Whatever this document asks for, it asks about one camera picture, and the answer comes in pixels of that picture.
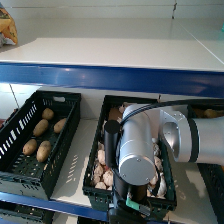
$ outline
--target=potato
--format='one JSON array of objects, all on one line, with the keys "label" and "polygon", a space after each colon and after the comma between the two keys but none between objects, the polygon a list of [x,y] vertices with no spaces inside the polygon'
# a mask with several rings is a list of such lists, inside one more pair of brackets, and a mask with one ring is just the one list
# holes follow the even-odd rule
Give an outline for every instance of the potato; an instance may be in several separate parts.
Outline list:
[{"label": "potato", "polygon": [[207,109],[204,112],[204,117],[206,117],[206,118],[216,118],[216,117],[218,117],[218,115],[217,115],[217,112],[215,110]]},{"label": "potato", "polygon": [[37,149],[37,141],[35,139],[30,139],[24,146],[23,146],[23,154],[26,156],[31,155]]},{"label": "potato", "polygon": [[54,117],[54,111],[46,108],[42,113],[42,118],[46,120],[51,120]]},{"label": "potato", "polygon": [[41,136],[48,129],[48,121],[46,119],[41,120],[33,130],[33,135],[36,137]]},{"label": "potato", "polygon": [[66,122],[66,118],[58,121],[58,123],[56,123],[55,126],[54,126],[54,132],[57,133],[57,134],[60,133],[62,128],[64,127],[65,122]]},{"label": "potato", "polygon": [[50,155],[50,152],[51,152],[51,143],[49,141],[43,141],[37,150],[37,161],[40,163],[44,162]]}]

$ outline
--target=white tabletop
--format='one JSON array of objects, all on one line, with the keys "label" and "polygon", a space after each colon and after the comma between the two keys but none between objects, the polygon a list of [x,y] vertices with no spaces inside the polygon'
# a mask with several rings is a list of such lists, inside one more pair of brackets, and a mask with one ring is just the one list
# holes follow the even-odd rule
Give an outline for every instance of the white tabletop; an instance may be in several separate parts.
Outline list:
[{"label": "white tabletop", "polygon": [[0,62],[224,71],[215,49],[178,20],[17,19],[16,26],[19,44],[1,48]]}]

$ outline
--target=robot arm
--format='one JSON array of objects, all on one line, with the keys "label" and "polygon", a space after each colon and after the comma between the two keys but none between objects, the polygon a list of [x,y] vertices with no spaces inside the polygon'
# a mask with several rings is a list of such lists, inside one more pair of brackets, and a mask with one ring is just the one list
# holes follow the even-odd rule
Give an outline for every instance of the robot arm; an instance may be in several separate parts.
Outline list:
[{"label": "robot arm", "polygon": [[[195,104],[224,103],[224,100],[193,101]],[[106,123],[106,164],[114,171],[115,204],[126,200],[127,206],[136,207],[137,202],[137,209],[150,213],[141,202],[147,184],[156,172],[152,139],[164,142],[176,162],[224,165],[224,117],[187,119],[182,113],[167,107],[190,103],[192,100],[158,105],[134,104],[125,110],[121,125],[116,121]]]}]

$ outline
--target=silver metal cylinder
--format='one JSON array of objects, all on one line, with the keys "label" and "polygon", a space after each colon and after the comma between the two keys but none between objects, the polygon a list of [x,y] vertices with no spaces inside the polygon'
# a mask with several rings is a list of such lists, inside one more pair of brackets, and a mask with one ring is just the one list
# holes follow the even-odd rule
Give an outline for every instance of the silver metal cylinder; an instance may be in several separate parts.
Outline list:
[{"label": "silver metal cylinder", "polygon": [[224,117],[194,121],[199,135],[196,162],[224,165]]},{"label": "silver metal cylinder", "polygon": [[[131,110],[129,106],[123,117]],[[119,173],[127,183],[139,186],[149,183],[155,171],[149,117],[142,112],[129,118],[123,126]]]}]

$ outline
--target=black cable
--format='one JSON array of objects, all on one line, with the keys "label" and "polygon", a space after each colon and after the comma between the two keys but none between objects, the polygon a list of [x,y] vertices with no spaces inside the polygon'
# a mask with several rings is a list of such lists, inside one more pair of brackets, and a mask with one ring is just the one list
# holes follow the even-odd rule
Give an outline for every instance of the black cable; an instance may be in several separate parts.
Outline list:
[{"label": "black cable", "polygon": [[167,101],[163,103],[156,103],[156,104],[149,104],[145,105],[143,107],[140,107],[134,111],[132,111],[130,114],[125,116],[120,125],[123,126],[125,122],[132,116],[141,113],[145,110],[150,110],[154,108],[159,108],[159,107],[167,107],[167,106],[177,106],[177,105],[201,105],[201,104],[210,104],[210,105],[215,105],[215,104],[224,104],[224,99],[192,99],[192,100],[175,100],[175,101]]}]

